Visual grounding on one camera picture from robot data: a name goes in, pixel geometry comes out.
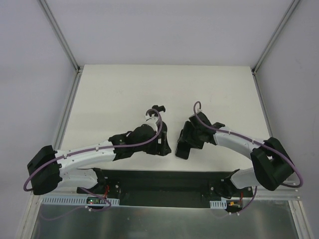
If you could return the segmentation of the black smartphone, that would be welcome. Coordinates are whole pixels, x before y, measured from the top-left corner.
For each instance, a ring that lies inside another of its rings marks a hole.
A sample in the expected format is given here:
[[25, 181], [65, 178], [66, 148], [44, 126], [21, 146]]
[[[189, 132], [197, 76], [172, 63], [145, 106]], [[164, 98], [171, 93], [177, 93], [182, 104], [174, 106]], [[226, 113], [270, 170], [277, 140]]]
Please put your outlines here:
[[178, 142], [176, 151], [175, 151], [175, 156], [180, 159], [188, 160], [190, 150], [191, 150], [190, 144], [188, 144], [187, 142]]

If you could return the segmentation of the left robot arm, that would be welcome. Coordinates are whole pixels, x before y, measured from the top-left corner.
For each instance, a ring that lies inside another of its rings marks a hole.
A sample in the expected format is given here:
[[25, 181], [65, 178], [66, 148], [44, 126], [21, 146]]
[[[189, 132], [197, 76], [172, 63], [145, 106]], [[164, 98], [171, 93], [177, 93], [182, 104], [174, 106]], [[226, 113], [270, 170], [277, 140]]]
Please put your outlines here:
[[27, 165], [29, 177], [24, 191], [44, 195], [58, 188], [83, 187], [93, 193], [102, 193], [105, 181], [93, 168], [85, 166], [130, 158], [134, 153], [166, 156], [171, 153], [165, 123], [156, 129], [143, 124], [133, 131], [117, 134], [96, 145], [74, 149], [55, 150], [52, 145], [42, 147]]

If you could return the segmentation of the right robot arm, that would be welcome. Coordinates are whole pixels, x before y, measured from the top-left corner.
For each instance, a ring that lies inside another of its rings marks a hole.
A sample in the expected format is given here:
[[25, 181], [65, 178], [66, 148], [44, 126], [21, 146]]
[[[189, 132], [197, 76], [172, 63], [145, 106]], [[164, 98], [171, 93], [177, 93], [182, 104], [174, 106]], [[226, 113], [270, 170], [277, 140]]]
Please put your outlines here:
[[203, 149], [205, 143], [231, 149], [252, 161], [252, 168], [236, 169], [221, 179], [213, 188], [215, 193], [227, 199], [238, 195], [243, 188], [263, 186], [269, 191], [276, 190], [293, 174], [292, 162], [285, 161], [278, 153], [287, 156], [276, 138], [251, 142], [246, 136], [239, 137], [220, 122], [211, 123], [199, 112], [185, 122], [177, 141], [175, 155], [188, 159], [190, 150]]

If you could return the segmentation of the black phone stand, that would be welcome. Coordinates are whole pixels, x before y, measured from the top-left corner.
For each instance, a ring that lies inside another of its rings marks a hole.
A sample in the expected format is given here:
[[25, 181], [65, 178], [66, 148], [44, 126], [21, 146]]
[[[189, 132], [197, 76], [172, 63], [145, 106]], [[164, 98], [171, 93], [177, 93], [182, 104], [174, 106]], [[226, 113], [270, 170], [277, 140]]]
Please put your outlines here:
[[[148, 114], [149, 116], [152, 116], [152, 115], [159, 116], [159, 113], [161, 113], [161, 112], [165, 113], [165, 111], [166, 111], [166, 109], [165, 109], [164, 106], [154, 105], [154, 106], [152, 106], [151, 109], [147, 110], [146, 114]], [[161, 132], [162, 131], [166, 131], [167, 132], [167, 125], [165, 124], [165, 122], [163, 120], [162, 120], [162, 125], [161, 125], [161, 130], [160, 131]]]

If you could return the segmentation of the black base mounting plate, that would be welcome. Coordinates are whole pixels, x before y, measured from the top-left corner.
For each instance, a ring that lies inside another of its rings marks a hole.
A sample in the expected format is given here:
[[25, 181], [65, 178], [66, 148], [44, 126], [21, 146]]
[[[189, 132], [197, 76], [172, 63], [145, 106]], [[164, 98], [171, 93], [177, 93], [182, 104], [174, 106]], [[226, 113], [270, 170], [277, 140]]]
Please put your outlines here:
[[121, 206], [209, 208], [221, 198], [215, 187], [229, 172], [102, 170], [98, 182], [86, 189], [118, 199]]

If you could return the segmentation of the left aluminium frame post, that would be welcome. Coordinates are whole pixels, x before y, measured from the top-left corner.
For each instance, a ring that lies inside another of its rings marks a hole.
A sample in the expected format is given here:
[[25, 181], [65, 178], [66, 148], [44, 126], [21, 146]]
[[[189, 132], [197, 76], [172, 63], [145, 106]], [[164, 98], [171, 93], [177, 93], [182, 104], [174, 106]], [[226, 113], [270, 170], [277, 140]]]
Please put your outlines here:
[[51, 10], [48, 2], [46, 0], [37, 0], [41, 10], [43, 11], [45, 17], [47, 18], [59, 44], [61, 45], [64, 53], [66, 54], [68, 60], [70, 61], [72, 67], [74, 70], [78, 73], [81, 70], [81, 66], [77, 62], [76, 58], [74, 57], [74, 54], [58, 24], [58, 21], [56, 20], [53, 11]]

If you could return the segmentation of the aluminium frame post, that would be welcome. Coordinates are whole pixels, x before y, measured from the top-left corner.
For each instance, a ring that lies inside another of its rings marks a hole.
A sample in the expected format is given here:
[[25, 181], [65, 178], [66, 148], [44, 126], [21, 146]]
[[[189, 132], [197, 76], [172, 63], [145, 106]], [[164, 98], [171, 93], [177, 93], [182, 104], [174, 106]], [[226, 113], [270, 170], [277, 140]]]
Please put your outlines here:
[[252, 67], [252, 74], [255, 76], [259, 69], [261, 68], [263, 62], [266, 60], [266, 57], [271, 52], [272, 48], [274, 47], [276, 41], [279, 39], [281, 33], [283, 32], [284, 28], [292, 18], [293, 14], [299, 7], [302, 0], [292, 0], [289, 4], [287, 10], [285, 11], [284, 15], [282, 16], [281, 20], [279, 21], [278, 25], [276, 26], [274, 32], [272, 33], [270, 39], [268, 40], [265, 48], [263, 49], [260, 57], [258, 58], [254, 67]]
[[66, 54], [68, 60], [70, 61], [72, 67], [74, 70], [78, 73], [81, 70], [81, 66], [77, 62], [76, 58], [74, 57], [74, 54], [58, 24], [58, 21], [56, 20], [53, 11], [51, 10], [48, 2], [46, 0], [37, 0], [41, 10], [43, 11], [45, 17], [47, 18], [59, 44], [61, 45], [64, 53]]

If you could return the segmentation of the right aluminium frame post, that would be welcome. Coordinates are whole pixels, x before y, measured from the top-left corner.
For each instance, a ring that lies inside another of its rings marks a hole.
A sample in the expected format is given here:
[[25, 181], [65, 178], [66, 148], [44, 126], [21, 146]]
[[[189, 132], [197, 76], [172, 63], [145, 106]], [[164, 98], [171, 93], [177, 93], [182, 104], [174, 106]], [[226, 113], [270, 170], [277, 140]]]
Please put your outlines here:
[[302, 0], [292, 0], [289, 4], [287, 10], [285, 11], [284, 15], [282, 16], [281, 20], [279, 21], [278, 25], [276, 26], [274, 32], [272, 33], [270, 39], [268, 40], [265, 48], [263, 49], [260, 57], [258, 58], [254, 67], [252, 67], [252, 74], [255, 76], [259, 69], [261, 68], [263, 62], [266, 60], [266, 57], [271, 52], [272, 48], [274, 47], [276, 41], [279, 39], [281, 33], [283, 32], [284, 28], [292, 18], [293, 14], [299, 7]]

